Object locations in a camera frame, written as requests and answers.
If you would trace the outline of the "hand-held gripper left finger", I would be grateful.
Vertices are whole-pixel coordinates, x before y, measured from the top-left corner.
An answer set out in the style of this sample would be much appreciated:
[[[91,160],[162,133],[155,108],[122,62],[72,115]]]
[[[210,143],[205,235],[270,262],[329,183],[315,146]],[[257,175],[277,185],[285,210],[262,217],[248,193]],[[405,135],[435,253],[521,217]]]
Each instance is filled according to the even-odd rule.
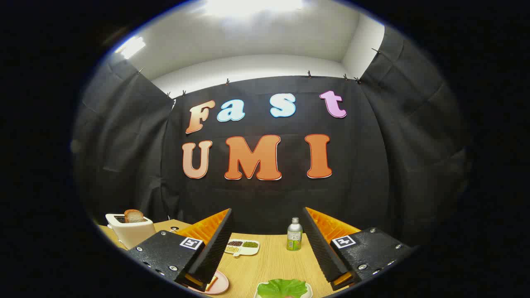
[[[161,230],[127,255],[165,279],[204,292],[211,282],[234,226],[231,208],[176,231]]]

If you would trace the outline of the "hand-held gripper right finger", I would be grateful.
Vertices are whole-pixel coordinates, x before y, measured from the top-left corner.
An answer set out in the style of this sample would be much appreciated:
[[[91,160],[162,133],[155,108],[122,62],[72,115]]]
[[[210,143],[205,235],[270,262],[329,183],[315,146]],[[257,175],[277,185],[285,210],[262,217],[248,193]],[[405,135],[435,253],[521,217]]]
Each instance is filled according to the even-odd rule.
[[[302,213],[308,242],[334,291],[372,279],[414,251],[380,228],[360,230],[309,207]]]

